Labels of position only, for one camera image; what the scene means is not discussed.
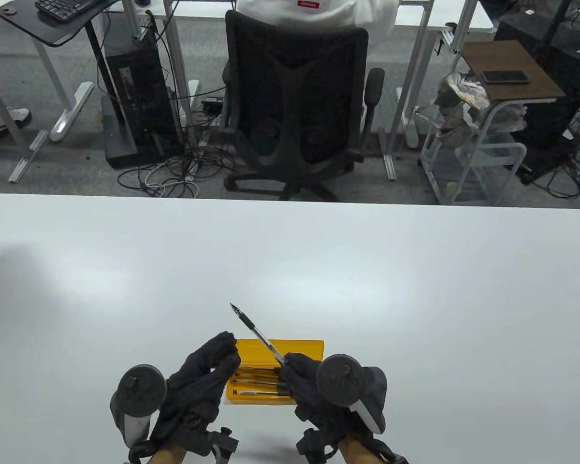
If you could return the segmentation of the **person's right hand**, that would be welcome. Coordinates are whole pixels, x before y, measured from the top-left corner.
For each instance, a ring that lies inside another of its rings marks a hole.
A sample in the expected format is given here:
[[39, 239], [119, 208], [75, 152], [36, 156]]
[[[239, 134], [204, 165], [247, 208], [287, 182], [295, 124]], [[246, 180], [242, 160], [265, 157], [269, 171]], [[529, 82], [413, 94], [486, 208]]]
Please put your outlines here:
[[279, 375], [297, 404], [295, 413], [299, 420], [310, 422], [334, 445], [350, 436], [373, 437], [357, 413], [328, 402], [319, 393], [316, 375], [320, 364], [300, 353], [284, 356]]

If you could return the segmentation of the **person's left hand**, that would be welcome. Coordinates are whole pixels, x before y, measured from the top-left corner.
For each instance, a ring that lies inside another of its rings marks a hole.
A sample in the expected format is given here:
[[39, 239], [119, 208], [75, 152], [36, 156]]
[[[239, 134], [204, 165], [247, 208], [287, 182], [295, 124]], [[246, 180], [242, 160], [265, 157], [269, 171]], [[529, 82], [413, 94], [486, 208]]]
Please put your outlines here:
[[208, 456], [213, 448], [208, 426], [215, 422], [225, 386], [241, 358], [231, 332], [221, 332], [189, 354], [168, 380], [168, 395], [150, 435], [150, 464], [181, 464], [187, 453]]

